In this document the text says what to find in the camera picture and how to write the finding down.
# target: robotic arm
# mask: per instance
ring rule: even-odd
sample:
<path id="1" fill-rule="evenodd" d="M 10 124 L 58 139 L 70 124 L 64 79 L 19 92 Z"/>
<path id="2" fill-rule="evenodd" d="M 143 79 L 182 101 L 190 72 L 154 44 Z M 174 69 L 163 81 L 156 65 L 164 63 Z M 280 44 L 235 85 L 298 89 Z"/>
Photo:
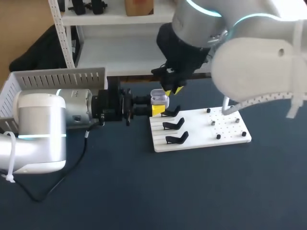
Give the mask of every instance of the robotic arm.
<path id="1" fill-rule="evenodd" d="M 181 0 L 173 22 L 164 24 L 157 37 L 166 64 L 152 73 L 165 91 L 176 94 L 218 47 L 212 79 L 230 99 L 242 103 L 297 91 L 294 85 L 306 85 L 293 72 L 307 72 L 307 21 L 300 20 L 305 18 L 303 0 Z M 294 56 L 299 67 L 293 66 Z"/>
<path id="2" fill-rule="evenodd" d="M 134 97 L 129 89 L 121 89 L 117 80 L 110 80 L 107 90 L 93 93 L 89 89 L 21 91 L 13 103 L 19 135 L 0 134 L 0 170 L 11 170 L 8 175 L 58 171 L 66 163 L 66 126 L 89 127 L 97 122 L 103 126 L 123 119 L 129 126 L 134 116 L 153 116 L 168 105 L 162 89 Z"/>

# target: cardboard box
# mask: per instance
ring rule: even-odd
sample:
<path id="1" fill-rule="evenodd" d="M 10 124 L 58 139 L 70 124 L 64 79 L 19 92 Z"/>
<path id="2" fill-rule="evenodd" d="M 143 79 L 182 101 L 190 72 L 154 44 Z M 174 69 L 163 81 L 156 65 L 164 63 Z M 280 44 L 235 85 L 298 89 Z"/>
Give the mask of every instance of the cardboard box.
<path id="1" fill-rule="evenodd" d="M 154 14 L 154 0 L 125 0 L 127 16 Z"/>

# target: white bracket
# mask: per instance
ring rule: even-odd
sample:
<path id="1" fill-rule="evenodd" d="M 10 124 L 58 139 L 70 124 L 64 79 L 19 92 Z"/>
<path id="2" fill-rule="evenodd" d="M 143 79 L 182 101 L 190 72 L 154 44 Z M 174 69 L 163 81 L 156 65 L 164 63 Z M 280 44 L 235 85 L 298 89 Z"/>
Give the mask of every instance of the white bracket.
<path id="1" fill-rule="evenodd" d="M 62 21 L 62 16 L 61 13 L 59 11 L 59 4 L 57 0 L 48 0 L 49 5 L 50 5 L 50 9 L 51 9 L 51 13 L 52 13 L 52 17 L 53 17 L 53 21 L 58 33 L 58 37 L 59 37 L 59 42 L 61 44 L 61 48 L 62 48 L 62 52 L 65 58 L 65 62 L 67 65 L 68 69 L 73 69 L 75 68 L 75 64 L 73 62 L 72 59 L 72 52 L 71 52 L 71 42 L 69 44 L 68 40 L 67 40 L 67 36 L 65 33 L 65 28 L 63 25 L 63 21 Z"/>

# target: white plastic basket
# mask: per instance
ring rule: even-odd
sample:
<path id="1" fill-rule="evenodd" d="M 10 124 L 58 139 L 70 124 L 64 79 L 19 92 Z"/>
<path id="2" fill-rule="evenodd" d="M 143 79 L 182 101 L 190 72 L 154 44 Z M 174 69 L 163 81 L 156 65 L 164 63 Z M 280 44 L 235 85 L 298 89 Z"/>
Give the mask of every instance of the white plastic basket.
<path id="1" fill-rule="evenodd" d="M 48 69 L 10 73 L 0 94 L 0 128 L 18 132 L 13 119 L 13 100 L 21 90 L 107 89 L 106 69 Z"/>

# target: black chair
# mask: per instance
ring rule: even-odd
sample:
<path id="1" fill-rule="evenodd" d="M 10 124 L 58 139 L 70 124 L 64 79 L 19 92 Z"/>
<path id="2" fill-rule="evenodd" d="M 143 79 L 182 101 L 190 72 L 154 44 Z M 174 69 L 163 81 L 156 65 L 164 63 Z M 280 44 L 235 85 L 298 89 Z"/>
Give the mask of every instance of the black chair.
<path id="1" fill-rule="evenodd" d="M 163 128 L 165 129 L 173 129 L 173 130 L 180 130 L 183 123 L 185 122 L 184 118 L 181 118 L 177 124 L 169 123 L 169 122 L 163 122 Z"/>
<path id="2" fill-rule="evenodd" d="M 176 117 L 178 113 L 180 112 L 180 110 L 181 110 L 181 107 L 180 105 L 178 105 L 174 111 L 165 110 L 165 112 L 161 113 L 161 117 L 163 116 Z"/>
<path id="3" fill-rule="evenodd" d="M 186 131 L 183 133 L 183 135 L 180 138 L 167 136 L 165 137 L 167 144 L 179 144 L 182 145 L 186 139 L 188 139 L 189 133 Z"/>

